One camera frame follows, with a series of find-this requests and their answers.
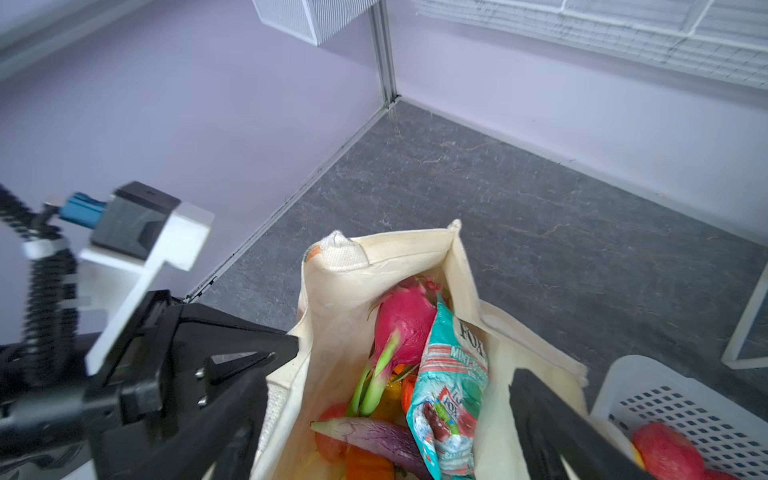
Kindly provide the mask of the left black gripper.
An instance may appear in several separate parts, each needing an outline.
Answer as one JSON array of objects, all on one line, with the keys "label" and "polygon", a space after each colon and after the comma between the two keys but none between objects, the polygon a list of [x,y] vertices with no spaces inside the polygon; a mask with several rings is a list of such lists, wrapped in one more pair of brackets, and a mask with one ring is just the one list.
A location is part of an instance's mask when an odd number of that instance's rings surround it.
[{"label": "left black gripper", "polygon": [[[1,349],[1,475],[5,479],[131,479],[240,377],[293,360],[295,336],[200,304],[148,293],[93,376],[85,355],[95,334],[76,337],[59,378],[33,387],[22,344]],[[236,479],[238,432],[202,478]]]}]

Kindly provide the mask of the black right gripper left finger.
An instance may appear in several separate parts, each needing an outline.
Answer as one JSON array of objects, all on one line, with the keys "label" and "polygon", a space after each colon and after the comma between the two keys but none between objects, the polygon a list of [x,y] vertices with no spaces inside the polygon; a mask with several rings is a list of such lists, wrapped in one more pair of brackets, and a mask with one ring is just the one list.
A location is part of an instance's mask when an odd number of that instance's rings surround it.
[{"label": "black right gripper left finger", "polygon": [[235,455],[232,472],[236,479],[245,478],[255,458],[267,401],[265,375],[259,370],[245,373],[129,477],[200,479],[244,431],[245,451]]}]

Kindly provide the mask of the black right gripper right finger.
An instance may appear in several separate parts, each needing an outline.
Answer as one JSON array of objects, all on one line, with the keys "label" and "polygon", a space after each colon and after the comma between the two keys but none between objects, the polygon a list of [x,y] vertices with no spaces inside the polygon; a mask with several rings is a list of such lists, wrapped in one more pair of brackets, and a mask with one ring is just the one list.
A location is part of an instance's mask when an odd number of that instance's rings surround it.
[{"label": "black right gripper right finger", "polygon": [[515,371],[510,409],[532,479],[649,479],[534,372]]}]

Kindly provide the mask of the teal snack packet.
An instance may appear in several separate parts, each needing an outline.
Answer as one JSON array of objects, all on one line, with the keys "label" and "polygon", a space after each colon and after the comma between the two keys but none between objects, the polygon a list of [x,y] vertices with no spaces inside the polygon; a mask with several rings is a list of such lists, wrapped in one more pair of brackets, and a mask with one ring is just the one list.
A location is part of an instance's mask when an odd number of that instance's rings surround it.
[{"label": "teal snack packet", "polygon": [[485,346],[438,300],[406,420],[434,479],[473,479],[473,444],[489,384]]}]

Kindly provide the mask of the orange pumpkin vegetable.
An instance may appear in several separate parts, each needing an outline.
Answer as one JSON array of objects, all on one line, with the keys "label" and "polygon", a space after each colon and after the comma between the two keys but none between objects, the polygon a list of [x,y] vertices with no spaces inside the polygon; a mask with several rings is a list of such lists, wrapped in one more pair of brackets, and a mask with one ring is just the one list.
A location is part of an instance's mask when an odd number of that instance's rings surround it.
[{"label": "orange pumpkin vegetable", "polygon": [[345,459],[347,480],[394,480],[391,461],[358,447],[350,446]]}]

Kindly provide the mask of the purple eggplant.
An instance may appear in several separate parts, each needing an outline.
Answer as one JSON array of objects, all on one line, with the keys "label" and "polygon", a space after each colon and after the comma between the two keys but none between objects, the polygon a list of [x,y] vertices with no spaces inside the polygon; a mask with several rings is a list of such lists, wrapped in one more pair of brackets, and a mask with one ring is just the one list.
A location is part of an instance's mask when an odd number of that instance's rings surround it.
[{"label": "purple eggplant", "polygon": [[315,433],[383,457],[418,479],[432,478],[407,427],[365,417],[338,417],[314,421],[310,428]]}]

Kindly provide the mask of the cream canvas grocery bag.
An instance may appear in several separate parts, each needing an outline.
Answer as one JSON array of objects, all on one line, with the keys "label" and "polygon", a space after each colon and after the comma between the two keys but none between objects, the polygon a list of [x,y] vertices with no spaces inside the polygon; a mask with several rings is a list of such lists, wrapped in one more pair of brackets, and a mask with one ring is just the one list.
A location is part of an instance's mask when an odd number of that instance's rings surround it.
[{"label": "cream canvas grocery bag", "polygon": [[[631,444],[616,428],[592,419],[583,389],[586,367],[522,322],[482,301],[460,238],[461,225],[348,238],[334,232],[316,242],[302,263],[297,357],[268,378],[269,421],[252,468],[255,479],[346,479],[350,445],[315,433],[310,424],[346,414],[374,340],[374,302],[401,281],[431,276],[442,299],[483,342],[489,384],[478,418],[473,479],[532,479],[510,409],[509,386],[518,369],[535,373],[628,459]],[[409,426],[406,420],[420,363],[395,368],[368,417]]]}]

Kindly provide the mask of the pink dragon fruit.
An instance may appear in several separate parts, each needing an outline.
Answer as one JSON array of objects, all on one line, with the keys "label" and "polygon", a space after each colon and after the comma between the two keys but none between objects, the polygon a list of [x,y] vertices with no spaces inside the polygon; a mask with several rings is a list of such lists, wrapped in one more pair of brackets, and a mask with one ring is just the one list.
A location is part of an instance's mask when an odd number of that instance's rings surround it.
[{"label": "pink dragon fruit", "polygon": [[417,366],[435,321],[442,285],[433,277],[409,277],[374,302],[372,350],[346,414],[368,417],[378,407],[396,367]]}]

